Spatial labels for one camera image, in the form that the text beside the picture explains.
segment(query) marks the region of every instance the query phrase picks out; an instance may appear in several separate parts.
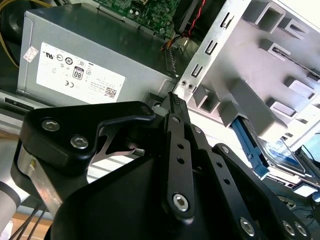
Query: yellow wire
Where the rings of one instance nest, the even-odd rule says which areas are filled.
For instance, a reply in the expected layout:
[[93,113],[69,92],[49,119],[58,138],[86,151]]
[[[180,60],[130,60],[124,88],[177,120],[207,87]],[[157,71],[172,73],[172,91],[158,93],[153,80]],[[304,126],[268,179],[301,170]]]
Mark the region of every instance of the yellow wire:
[[[0,13],[2,12],[2,10],[4,9],[5,6],[7,6],[8,4],[15,2],[15,1],[18,1],[18,0],[4,0],[3,2],[1,2],[0,3]],[[46,8],[52,7],[50,4],[45,3],[43,1],[39,1],[39,0],[29,0],[29,1],[37,3],[43,7],[46,7]],[[4,52],[6,53],[6,55],[10,59],[10,61],[13,63],[13,65],[15,65],[17,68],[19,68],[19,66],[16,64],[15,60],[11,57],[9,50],[7,49],[7,46],[5,44],[4,38],[2,37],[1,31],[0,31],[0,43],[4,49]]]

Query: cable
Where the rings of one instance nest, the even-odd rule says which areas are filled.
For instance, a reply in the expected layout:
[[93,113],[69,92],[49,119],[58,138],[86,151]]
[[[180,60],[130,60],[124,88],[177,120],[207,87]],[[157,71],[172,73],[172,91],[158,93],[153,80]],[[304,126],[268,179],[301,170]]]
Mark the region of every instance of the cable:
[[44,205],[42,203],[38,203],[33,212],[30,214],[30,216],[24,221],[24,223],[22,223],[22,225],[14,232],[14,234],[12,234],[12,236],[8,239],[8,240],[13,240],[18,233],[25,227],[28,226],[28,224],[31,222],[32,218],[34,217],[34,215],[36,215],[36,213],[38,212],[38,210],[40,208],[42,208]]
[[193,28],[195,27],[197,20],[201,16],[202,9],[204,8],[205,3],[206,3],[206,0],[202,0],[201,6],[199,7],[199,10],[198,10],[198,14],[195,16],[195,18],[192,21],[191,27],[189,28],[189,31],[188,31],[188,34],[190,37],[191,37],[191,32],[192,32]]
[[[18,1],[18,0],[4,0],[0,3],[0,14],[2,12],[2,10],[4,9],[5,6],[7,6],[8,4],[10,3],[13,3],[15,1]],[[29,0],[31,2],[34,2],[36,4],[39,4],[43,7],[46,7],[46,8],[50,8],[52,7],[50,4],[48,3],[45,3],[45,2],[42,2],[42,1],[39,1],[39,0]],[[14,58],[12,57],[12,55],[10,54],[9,52],[9,49],[5,43],[5,40],[4,38],[2,37],[2,34],[1,34],[1,31],[0,31],[0,44],[2,45],[3,49],[4,49],[4,52],[5,54],[8,56],[8,58],[10,59],[10,61],[13,63],[13,65],[15,65],[17,68],[19,68],[19,65],[18,63],[14,60]]]
[[315,160],[315,158],[314,158],[314,156],[311,154],[311,152],[308,150],[308,148],[306,148],[306,146],[305,145],[302,145],[302,147],[304,147],[305,148],[305,150],[310,154],[310,156],[311,156],[311,158],[312,158],[312,160],[313,161],[316,161]]
[[32,235],[34,234],[34,232],[35,232],[35,230],[36,230],[36,228],[37,228],[38,224],[40,223],[40,220],[43,218],[43,216],[45,215],[45,213],[46,213],[46,208],[44,208],[44,209],[43,209],[43,211],[42,211],[42,213],[41,213],[40,217],[39,217],[39,218],[38,218],[38,220],[35,222],[35,224],[34,224],[34,226],[33,226],[32,230],[31,230],[31,232],[30,232],[30,234],[29,234],[29,236],[28,236],[28,238],[27,238],[26,240],[31,240]]
[[177,40],[183,38],[183,37],[187,37],[187,38],[191,38],[191,32],[193,30],[193,28],[196,26],[196,22],[199,19],[199,17],[201,16],[202,10],[204,8],[204,5],[206,3],[206,0],[202,0],[201,6],[199,7],[198,13],[195,16],[195,18],[192,21],[191,27],[188,31],[188,33],[183,33],[180,34],[176,37],[173,37],[171,40],[167,41],[162,47],[161,47],[161,51],[165,50],[165,49],[169,49]]

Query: blue drive bracket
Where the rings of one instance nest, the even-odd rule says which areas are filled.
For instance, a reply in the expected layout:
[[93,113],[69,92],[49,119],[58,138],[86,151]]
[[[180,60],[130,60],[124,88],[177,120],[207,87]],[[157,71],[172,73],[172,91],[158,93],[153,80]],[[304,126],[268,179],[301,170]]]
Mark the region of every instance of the blue drive bracket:
[[242,149],[246,155],[246,158],[249,160],[249,162],[252,165],[252,170],[255,172],[255,174],[263,180],[268,173],[270,172],[268,168],[266,168],[261,159],[260,156],[262,155],[262,152],[260,151],[259,147],[254,145],[248,136],[247,132],[245,130],[244,124],[241,124],[242,119],[237,117],[231,124],[237,138],[240,141],[240,144],[242,146]]

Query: motherboard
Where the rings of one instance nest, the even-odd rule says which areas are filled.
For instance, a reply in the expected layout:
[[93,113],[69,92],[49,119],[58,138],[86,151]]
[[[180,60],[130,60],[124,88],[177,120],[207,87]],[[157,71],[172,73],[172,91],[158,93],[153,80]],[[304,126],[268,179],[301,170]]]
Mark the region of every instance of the motherboard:
[[173,16],[180,0],[95,0],[101,6],[171,38],[175,34]]

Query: barcode sticker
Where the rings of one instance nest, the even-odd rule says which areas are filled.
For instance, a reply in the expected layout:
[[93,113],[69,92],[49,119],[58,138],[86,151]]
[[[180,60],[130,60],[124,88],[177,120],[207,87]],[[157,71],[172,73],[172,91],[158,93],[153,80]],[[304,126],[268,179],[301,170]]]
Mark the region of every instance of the barcode sticker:
[[29,63],[31,63],[35,56],[38,54],[38,52],[39,51],[35,47],[31,46],[29,47],[28,51],[26,51],[26,53],[23,55],[23,58],[27,60]]
[[36,83],[89,104],[115,103],[126,78],[42,43]]

